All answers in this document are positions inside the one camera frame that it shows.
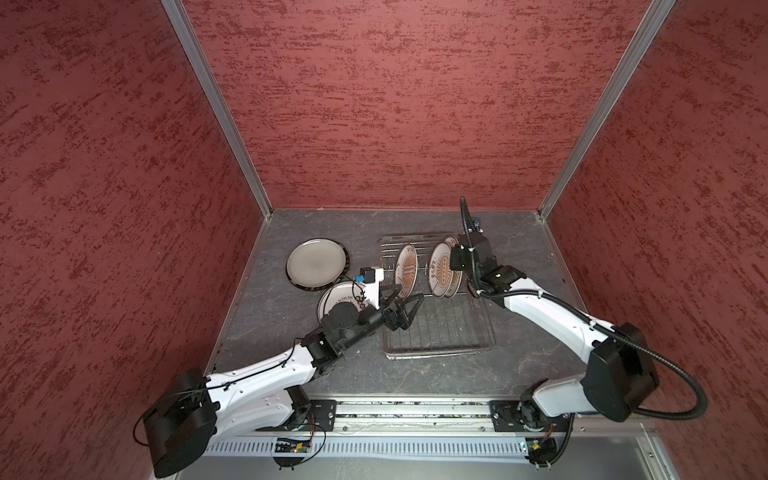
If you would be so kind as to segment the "orange patterned plate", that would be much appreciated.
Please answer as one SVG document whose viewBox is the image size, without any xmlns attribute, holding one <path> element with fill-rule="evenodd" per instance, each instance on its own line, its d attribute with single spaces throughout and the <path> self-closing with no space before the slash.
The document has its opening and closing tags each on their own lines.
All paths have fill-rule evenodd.
<svg viewBox="0 0 768 480">
<path fill-rule="evenodd" d="M 451 268 L 452 249 L 457 245 L 457 238 L 448 235 L 432 251 L 427 273 L 429 288 L 435 297 L 451 298 L 459 290 L 463 273 Z"/>
</svg>

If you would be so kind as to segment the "green rimmed patterned plate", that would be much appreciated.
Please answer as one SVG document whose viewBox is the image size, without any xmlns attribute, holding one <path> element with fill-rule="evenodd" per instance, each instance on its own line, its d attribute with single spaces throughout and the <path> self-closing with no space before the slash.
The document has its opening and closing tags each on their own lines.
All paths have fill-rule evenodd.
<svg viewBox="0 0 768 480">
<path fill-rule="evenodd" d="M 326 336 L 352 338 L 364 332 L 359 313 L 370 304 L 363 284 L 342 281 L 331 287 L 317 306 L 319 331 Z"/>
</svg>

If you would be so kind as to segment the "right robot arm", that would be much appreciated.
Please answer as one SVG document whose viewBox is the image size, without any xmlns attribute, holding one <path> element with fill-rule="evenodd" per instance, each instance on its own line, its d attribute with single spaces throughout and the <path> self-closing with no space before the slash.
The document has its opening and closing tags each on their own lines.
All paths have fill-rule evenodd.
<svg viewBox="0 0 768 480">
<path fill-rule="evenodd" d="M 460 202 L 460 218 L 462 231 L 451 252 L 451 267 L 464 272 L 470 292 L 542 328 L 585 365 L 580 374 L 543 380 L 526 390 L 518 407 L 520 423 L 540 430 L 545 422 L 572 414 L 599 414 L 614 422 L 633 414 L 669 421 L 689 421 L 705 414 L 709 401 L 703 387 L 682 367 L 651 350 L 637 327 L 616 326 L 591 316 L 521 270 L 499 263 L 465 200 Z M 658 365 L 692 390 L 692 407 L 674 412 L 644 407 L 660 384 Z"/>
</svg>

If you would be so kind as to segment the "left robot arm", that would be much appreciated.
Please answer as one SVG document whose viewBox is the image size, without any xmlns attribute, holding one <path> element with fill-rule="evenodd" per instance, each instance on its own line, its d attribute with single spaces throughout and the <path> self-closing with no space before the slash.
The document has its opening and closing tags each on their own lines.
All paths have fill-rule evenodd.
<svg viewBox="0 0 768 480">
<path fill-rule="evenodd" d="M 238 371 L 182 372 L 138 421 L 154 475 L 184 470 L 225 439 L 300 426 L 310 409 L 304 385 L 329 373 L 347 350 L 380 328 L 409 329 L 423 301 L 423 294 L 402 298 L 393 292 L 363 309 L 340 302 L 281 354 Z"/>
</svg>

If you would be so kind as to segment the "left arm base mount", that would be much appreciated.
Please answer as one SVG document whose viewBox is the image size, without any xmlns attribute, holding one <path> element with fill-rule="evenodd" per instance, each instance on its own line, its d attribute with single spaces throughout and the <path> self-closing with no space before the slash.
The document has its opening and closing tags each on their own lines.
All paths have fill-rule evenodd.
<svg viewBox="0 0 768 480">
<path fill-rule="evenodd" d="M 311 400 L 304 410 L 290 418 L 286 430 L 307 434 L 331 432 L 334 430 L 337 407 L 336 400 Z"/>
</svg>

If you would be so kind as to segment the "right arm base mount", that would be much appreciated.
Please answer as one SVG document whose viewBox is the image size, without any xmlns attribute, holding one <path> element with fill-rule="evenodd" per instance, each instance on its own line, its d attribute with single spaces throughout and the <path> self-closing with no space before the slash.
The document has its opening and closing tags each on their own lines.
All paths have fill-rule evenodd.
<svg viewBox="0 0 768 480">
<path fill-rule="evenodd" d="M 565 432 L 570 415 L 548 417 L 532 400 L 492 400 L 490 418 L 495 432 Z"/>
</svg>

